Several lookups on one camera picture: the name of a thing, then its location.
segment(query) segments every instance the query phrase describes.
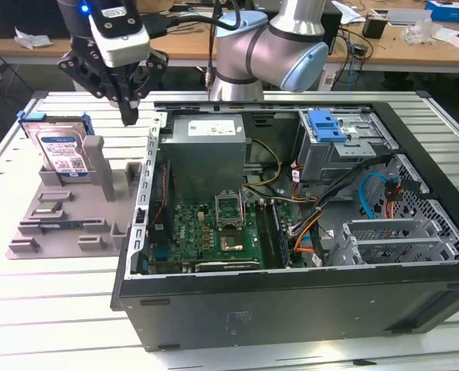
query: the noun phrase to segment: paper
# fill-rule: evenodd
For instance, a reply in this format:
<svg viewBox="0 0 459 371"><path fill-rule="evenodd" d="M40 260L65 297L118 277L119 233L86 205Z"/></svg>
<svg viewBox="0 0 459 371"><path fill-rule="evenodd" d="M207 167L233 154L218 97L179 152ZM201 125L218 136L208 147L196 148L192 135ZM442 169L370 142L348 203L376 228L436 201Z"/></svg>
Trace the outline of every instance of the paper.
<svg viewBox="0 0 459 371"><path fill-rule="evenodd" d="M438 39L440 41L444 41L446 43L449 42L449 40L454 36L454 35L457 35L458 34L458 31L454 31L453 29L446 29L444 27L441 27L439 29L439 31L437 31L435 34L434 34L434 38L435 39Z"/></svg>
<svg viewBox="0 0 459 371"><path fill-rule="evenodd" d="M46 35L28 35L24 32L19 31L17 28L15 28L15 33L16 36L14 40L18 44L24 46L27 49L41 48L43 46L49 46L53 44L51 43L49 37Z"/></svg>
<svg viewBox="0 0 459 371"><path fill-rule="evenodd" d="M341 17L341 24L346 25L348 23L355 23L355 22L365 22L366 18L360 15L359 13L355 12L352 8L347 5L342 4L341 2L337 2L335 0L332 1L336 8L340 10L343 14Z"/></svg>

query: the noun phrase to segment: label sticker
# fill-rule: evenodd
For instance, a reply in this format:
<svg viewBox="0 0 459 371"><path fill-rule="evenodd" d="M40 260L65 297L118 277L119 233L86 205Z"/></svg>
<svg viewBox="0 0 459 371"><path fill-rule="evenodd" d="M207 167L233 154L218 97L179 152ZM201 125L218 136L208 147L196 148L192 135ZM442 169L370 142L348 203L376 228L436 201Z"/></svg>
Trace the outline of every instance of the label sticker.
<svg viewBox="0 0 459 371"><path fill-rule="evenodd" d="M229 135L236 135L233 120L193 120L189 122L189 137Z"/></svg>
<svg viewBox="0 0 459 371"><path fill-rule="evenodd" d="M40 140L49 162L59 174L78 177L88 171L82 155L76 151L78 144L74 137L43 137Z"/></svg>
<svg viewBox="0 0 459 371"><path fill-rule="evenodd" d="M314 262L316 267L322 267L322 260L317 254L312 255L312 261Z"/></svg>
<svg viewBox="0 0 459 371"><path fill-rule="evenodd" d="M48 230L58 230L61 228L59 224L41 224L40 227Z"/></svg>
<svg viewBox="0 0 459 371"><path fill-rule="evenodd" d="M103 9L101 12L106 18L117 18L126 16L127 9L124 6L118 6L116 8Z"/></svg>
<svg viewBox="0 0 459 371"><path fill-rule="evenodd" d="M291 176L293 178L293 182L295 182L295 183L299 183L300 182L300 171L293 170L291 172Z"/></svg>
<svg viewBox="0 0 459 371"><path fill-rule="evenodd" d="M345 134L358 134L357 130L353 127L342 127L342 132Z"/></svg>

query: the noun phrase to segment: black connector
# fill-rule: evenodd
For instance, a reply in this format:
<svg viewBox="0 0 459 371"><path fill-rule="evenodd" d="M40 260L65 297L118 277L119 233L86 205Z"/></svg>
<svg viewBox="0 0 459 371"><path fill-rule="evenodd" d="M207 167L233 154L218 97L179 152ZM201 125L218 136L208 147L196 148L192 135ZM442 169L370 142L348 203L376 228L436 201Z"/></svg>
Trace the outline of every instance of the black connector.
<svg viewBox="0 0 459 371"><path fill-rule="evenodd" d="M145 221L145 211L140 207L137 210L137 216L135 217L136 224L142 224Z"/></svg>
<svg viewBox="0 0 459 371"><path fill-rule="evenodd" d="M421 186L422 182L417 182L416 180L412 179L401 179L401 188L405 189L406 191L417 193L420 191Z"/></svg>

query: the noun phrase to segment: blue latch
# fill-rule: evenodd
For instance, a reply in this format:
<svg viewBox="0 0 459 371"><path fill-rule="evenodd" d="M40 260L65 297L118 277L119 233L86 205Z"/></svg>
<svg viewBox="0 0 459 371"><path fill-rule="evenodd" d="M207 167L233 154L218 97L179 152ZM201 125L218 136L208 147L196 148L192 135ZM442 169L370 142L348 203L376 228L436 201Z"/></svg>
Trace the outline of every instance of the blue latch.
<svg viewBox="0 0 459 371"><path fill-rule="evenodd" d="M308 123L315 131L317 141L346 141L348 138L339 127L339 122L329 111L309 111Z"/></svg>

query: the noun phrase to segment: black cable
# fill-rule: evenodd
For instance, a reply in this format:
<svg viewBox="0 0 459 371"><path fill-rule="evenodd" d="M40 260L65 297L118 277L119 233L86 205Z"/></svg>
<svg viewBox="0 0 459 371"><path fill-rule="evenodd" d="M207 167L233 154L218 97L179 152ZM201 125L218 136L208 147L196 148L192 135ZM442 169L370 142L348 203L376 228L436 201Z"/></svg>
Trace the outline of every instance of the black cable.
<svg viewBox="0 0 459 371"><path fill-rule="evenodd" d="M348 39L346 39L346 36L343 34L343 35L339 35L338 36L343 39L345 41L345 44L346 44L346 60L345 62L343 63L341 69L339 70L339 73L338 73L338 76L336 77L336 80L334 83L332 83L332 86L331 86L331 90L333 90L336 86L336 84L338 82L340 83L344 83L343 81L340 81L340 78L341 78L341 75L343 74L343 72L345 72L345 68L346 68L346 65L348 64L348 60L349 60L349 57L350 57L350 41L349 41L349 36L348 36Z"/></svg>
<svg viewBox="0 0 459 371"><path fill-rule="evenodd" d="M353 32L349 29L345 29L343 27L340 27L340 31L342 32L342 34L338 34L338 36L343 39L346 43L346 50L347 50L347 55L346 55L346 60L345 62L343 63L343 66L335 80L335 82L332 84L332 89L335 87L335 85L339 82L339 83L349 83L348 81L345 82L345 81L341 81L340 80L340 77L342 75L342 73L345 71L345 68L346 68L346 65L348 64L348 61L349 61L349 57L351 57L351 61L350 61L350 67L348 69L348 76L349 74L352 72L352 65L353 65L353 60L358 60L360 62L360 65L359 65L359 71L358 71L358 74L357 74L357 77L356 77L356 80L355 82L353 83L353 86L355 86L358 82L359 82L359 79L360 79L360 73L362 72L363 70L363 65L365 64L366 60L370 59L374 53L374 45L368 41L364 36L362 35L359 35L357 32ZM352 42L351 42L351 35L355 35L357 37L359 37L360 39L364 40L367 44L369 44L369 54L366 55L366 56L356 56L354 53L353 53L353 50L352 50Z"/></svg>
<svg viewBox="0 0 459 371"><path fill-rule="evenodd" d="M218 19L204 17L202 15L184 15L182 17L174 18L172 20L172 24L169 27L177 26L182 23L188 23L188 22L201 22L201 23L209 23L210 25L215 25L215 26L221 27L222 29L227 29L228 31L235 31L241 25L240 7L238 6L238 3L236 2L236 0L231 0L231 4L233 5L233 8L235 9L235 14L236 14L236 21L234 25L228 25L227 23L221 22Z"/></svg>
<svg viewBox="0 0 459 371"><path fill-rule="evenodd" d="M374 165L387 163L391 161L394 155L395 153L380 155L378 157L370 158L368 160L360 162L359 164L348 170L345 174L337 178L333 183L329 185L329 187L322 193L322 195L319 198L317 198L317 201L315 201L313 205L313 210L315 211L307 219L297 224L293 228L293 233L300 233L300 230L306 227L317 216L317 214L324 209L328 201L332 197L336 196L339 193L339 191L346 188L347 186L350 186L355 181L355 179L359 177L362 171Z"/></svg>
<svg viewBox="0 0 459 371"><path fill-rule="evenodd" d="M174 29L170 29L168 33L176 33L179 29L187 29L188 27L193 27L198 24L199 24L198 22L194 22L189 25L178 26L178 27L175 27Z"/></svg>
<svg viewBox="0 0 459 371"><path fill-rule="evenodd" d="M16 70L12 67L12 65L10 65L8 62L5 61L5 59L0 55L0 60L10 69L13 71L13 73L15 74L15 76L17 76L20 81L23 82L23 84L27 87L27 89L29 89L30 91L32 91L32 93L34 93L35 91L33 90L33 88L19 75L18 72L16 72Z"/></svg>
<svg viewBox="0 0 459 371"><path fill-rule="evenodd" d="M212 18L218 19L223 15L223 8L219 0L214 1L214 10L212 11ZM216 75L216 70L214 69L213 64L213 54L214 54L214 42L216 41L216 27L211 25L209 28L209 65L207 68L210 72L210 81L207 81L207 87L210 89L213 85L214 76Z"/></svg>
<svg viewBox="0 0 459 371"><path fill-rule="evenodd" d="M359 0L359 2L360 2L360 5L362 6L362 8L361 9L356 9L356 10L359 10L360 12L366 10L366 6L363 5L362 0Z"/></svg>

